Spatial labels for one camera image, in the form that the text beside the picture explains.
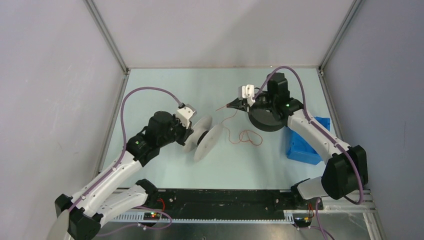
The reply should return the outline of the white cable spool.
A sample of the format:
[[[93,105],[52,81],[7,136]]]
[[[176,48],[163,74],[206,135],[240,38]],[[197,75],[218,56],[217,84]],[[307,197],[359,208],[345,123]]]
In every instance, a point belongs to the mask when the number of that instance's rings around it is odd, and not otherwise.
[[[182,147],[184,153],[194,151],[193,160],[198,162],[214,148],[222,135],[224,125],[222,123],[212,126],[213,117],[205,115],[191,128],[193,133],[185,141]]]

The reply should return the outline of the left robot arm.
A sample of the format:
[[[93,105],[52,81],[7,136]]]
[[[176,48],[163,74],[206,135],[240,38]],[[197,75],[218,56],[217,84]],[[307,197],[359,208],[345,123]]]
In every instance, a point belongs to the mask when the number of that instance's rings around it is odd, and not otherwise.
[[[156,206],[158,194],[141,183],[117,196],[111,195],[127,178],[157,157],[161,148],[172,143],[185,146],[194,133],[195,115],[196,111],[187,105],[174,114],[155,112],[139,133],[124,140],[121,154],[104,171],[80,191],[71,196],[62,194],[55,200],[57,220],[47,239],[91,240],[106,223],[127,210],[142,205]]]

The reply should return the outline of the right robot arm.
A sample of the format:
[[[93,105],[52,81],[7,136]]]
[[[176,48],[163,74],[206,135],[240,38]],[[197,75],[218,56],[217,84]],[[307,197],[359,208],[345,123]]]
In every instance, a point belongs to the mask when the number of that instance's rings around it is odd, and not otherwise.
[[[269,74],[266,90],[252,84],[239,88],[239,96],[226,104],[226,108],[248,114],[250,122],[262,131],[270,128],[260,118],[272,118],[277,126],[287,127],[300,135],[321,157],[325,164],[322,176],[303,180],[292,186],[291,204],[304,209],[311,199],[329,196],[334,200],[346,198],[359,191],[359,205],[364,198],[368,182],[367,154],[360,145],[351,146],[337,138],[307,111],[306,105],[291,97],[288,80],[282,72]]]

